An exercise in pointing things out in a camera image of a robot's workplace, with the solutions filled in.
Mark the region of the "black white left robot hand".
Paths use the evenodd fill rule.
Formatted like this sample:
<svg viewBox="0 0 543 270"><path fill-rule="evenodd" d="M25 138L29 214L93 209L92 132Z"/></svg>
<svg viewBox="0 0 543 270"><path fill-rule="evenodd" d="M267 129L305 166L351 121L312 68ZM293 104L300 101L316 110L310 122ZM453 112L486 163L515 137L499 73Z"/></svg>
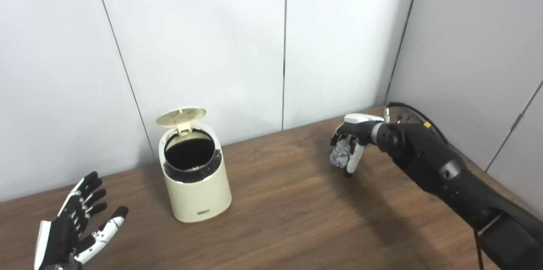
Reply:
<svg viewBox="0 0 543 270"><path fill-rule="evenodd" d="M41 220L34 254L35 270L82 270L116 235L129 209L118 207L96 231L83 236L93 216L107 209L107 194L96 171L82 177L66 196L54 220Z"/></svg>

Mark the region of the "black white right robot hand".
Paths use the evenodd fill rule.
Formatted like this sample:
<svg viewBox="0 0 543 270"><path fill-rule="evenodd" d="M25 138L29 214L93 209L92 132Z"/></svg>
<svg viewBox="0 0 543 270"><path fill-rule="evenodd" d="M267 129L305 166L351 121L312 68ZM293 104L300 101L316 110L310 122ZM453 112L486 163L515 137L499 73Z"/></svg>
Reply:
<svg viewBox="0 0 543 270"><path fill-rule="evenodd" d="M352 177L365 148L375 144L382 123L384 118L375 115L361 113L345 115L343 123L335 129L331 137L331 164L341 168L346 177Z"/></svg>

